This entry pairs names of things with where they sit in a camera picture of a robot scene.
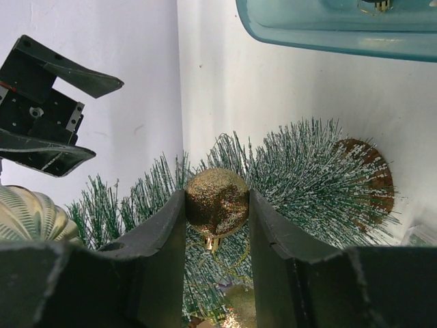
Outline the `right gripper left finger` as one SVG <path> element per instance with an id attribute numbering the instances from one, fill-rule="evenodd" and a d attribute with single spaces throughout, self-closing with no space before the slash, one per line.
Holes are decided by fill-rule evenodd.
<path id="1" fill-rule="evenodd" d="M 184 192 L 92 251 L 62 242 L 1 245 L 2 327 L 180 327 Z"/>

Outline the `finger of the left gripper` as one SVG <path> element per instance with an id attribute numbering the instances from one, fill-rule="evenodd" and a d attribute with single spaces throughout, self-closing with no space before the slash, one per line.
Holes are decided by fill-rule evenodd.
<path id="1" fill-rule="evenodd" d="M 120 89 L 124 82 L 90 70 L 22 35 L 1 67 L 1 83 L 28 99 L 47 99 L 57 78 L 94 98 Z"/>
<path id="2" fill-rule="evenodd" d="M 1 158 L 54 177 L 64 177 L 94 158 L 87 148 L 1 130 Z"/>

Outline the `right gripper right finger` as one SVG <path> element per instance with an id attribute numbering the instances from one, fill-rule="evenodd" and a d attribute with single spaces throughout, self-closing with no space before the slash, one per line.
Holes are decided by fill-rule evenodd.
<path id="1" fill-rule="evenodd" d="M 435 327 L 436 249 L 337 249 L 250 194 L 259 327 Z"/>

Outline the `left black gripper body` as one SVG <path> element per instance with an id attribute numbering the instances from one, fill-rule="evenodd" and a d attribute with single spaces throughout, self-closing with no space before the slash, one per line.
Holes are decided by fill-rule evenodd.
<path id="1" fill-rule="evenodd" d="M 1 130 L 74 145 L 83 104 L 54 89 L 47 99 L 28 99 L 1 83 Z"/>

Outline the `small gold ball ornament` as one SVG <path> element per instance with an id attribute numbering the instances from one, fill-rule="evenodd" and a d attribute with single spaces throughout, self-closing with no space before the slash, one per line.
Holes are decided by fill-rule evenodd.
<path id="1" fill-rule="evenodd" d="M 191 178 L 184 189 L 186 218 L 212 253 L 249 218 L 249 188 L 230 169 L 210 168 Z"/>
<path id="2" fill-rule="evenodd" d="M 222 327 L 256 328 L 254 290 L 245 285 L 233 285 L 225 291 L 226 317 Z"/>

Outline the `gold striped bauble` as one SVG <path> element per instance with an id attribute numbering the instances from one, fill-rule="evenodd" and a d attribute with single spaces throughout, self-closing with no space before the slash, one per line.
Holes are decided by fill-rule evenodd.
<path id="1" fill-rule="evenodd" d="M 79 228 L 52 199 L 21 186 L 1 186 L 1 241 L 63 241 L 82 245 Z"/>

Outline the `small frosted christmas tree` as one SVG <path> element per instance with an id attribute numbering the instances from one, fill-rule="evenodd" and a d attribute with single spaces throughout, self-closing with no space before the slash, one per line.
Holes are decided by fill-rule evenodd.
<path id="1" fill-rule="evenodd" d="M 82 242 L 99 249 L 156 214 L 171 194 L 205 169 L 230 169 L 287 220 L 335 247 L 383 244 L 397 223 L 389 166 L 368 141 L 344 139 L 334 120 L 302 120 L 266 135 L 260 147 L 221 134 L 197 166 L 165 156 L 119 197 L 117 185 L 92 177 L 68 205 Z"/>

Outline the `teal plastic container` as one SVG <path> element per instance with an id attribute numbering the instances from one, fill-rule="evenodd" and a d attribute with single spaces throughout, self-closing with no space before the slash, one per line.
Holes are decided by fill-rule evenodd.
<path id="1" fill-rule="evenodd" d="M 282 46 L 416 62 L 436 62 L 436 2 L 392 1 L 377 16 L 357 0 L 242 0 L 238 16 L 254 39 Z"/>

